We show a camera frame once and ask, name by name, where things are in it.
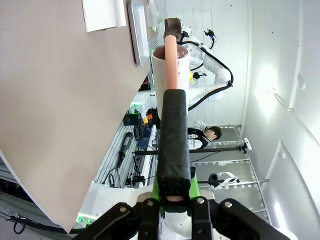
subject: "bolt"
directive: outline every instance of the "bolt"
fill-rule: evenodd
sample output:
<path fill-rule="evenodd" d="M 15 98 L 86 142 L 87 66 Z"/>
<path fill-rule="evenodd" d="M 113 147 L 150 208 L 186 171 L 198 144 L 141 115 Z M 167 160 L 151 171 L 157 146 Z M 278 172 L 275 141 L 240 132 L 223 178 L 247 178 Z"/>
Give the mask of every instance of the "bolt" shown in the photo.
<path fill-rule="evenodd" d="M 203 204 L 205 202 L 205 200 L 201 197 L 199 197 L 197 200 L 198 204 Z"/>
<path fill-rule="evenodd" d="M 226 208 L 231 208 L 231 207 L 232 207 L 232 203 L 226 201 L 226 202 L 224 203 L 224 206 L 225 206 Z"/>

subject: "man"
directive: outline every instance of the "man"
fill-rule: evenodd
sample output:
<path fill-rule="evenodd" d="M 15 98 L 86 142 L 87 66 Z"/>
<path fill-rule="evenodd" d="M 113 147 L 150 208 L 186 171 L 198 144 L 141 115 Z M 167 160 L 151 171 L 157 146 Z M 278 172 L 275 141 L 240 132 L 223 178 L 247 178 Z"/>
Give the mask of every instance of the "man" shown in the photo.
<path fill-rule="evenodd" d="M 202 121 L 195 121 L 193 127 L 188 127 L 189 150 L 203 149 L 208 143 L 221 138 L 221 129 L 217 126 L 207 126 Z"/>

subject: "pink handle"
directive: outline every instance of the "pink handle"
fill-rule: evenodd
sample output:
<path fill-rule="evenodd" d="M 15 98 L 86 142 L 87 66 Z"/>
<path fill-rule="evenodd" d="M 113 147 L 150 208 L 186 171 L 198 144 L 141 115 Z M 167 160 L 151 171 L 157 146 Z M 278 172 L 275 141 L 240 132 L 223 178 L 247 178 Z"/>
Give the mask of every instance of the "pink handle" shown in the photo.
<path fill-rule="evenodd" d="M 173 35 L 165 37 L 165 77 L 167 89 L 178 89 L 178 48 Z"/>

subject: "white paper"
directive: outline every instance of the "white paper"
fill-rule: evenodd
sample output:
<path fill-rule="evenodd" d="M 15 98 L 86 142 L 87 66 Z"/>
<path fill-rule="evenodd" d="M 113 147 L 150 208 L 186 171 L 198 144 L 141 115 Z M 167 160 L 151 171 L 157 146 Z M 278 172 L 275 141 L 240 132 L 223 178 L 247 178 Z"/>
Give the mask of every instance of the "white paper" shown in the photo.
<path fill-rule="evenodd" d="M 82 0 L 87 32 L 126 25 L 123 0 Z"/>

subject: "black and white jacket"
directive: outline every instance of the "black and white jacket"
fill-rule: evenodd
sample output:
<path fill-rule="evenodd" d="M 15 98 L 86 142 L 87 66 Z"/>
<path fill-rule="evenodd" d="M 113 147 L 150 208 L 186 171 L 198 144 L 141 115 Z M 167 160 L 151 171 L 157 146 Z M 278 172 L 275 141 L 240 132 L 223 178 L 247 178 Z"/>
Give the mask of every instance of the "black and white jacket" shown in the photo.
<path fill-rule="evenodd" d="M 193 127 L 188 127 L 189 150 L 203 149 L 211 142 L 205 137 L 204 131 L 207 130 L 208 126 L 202 121 L 195 121 Z"/>

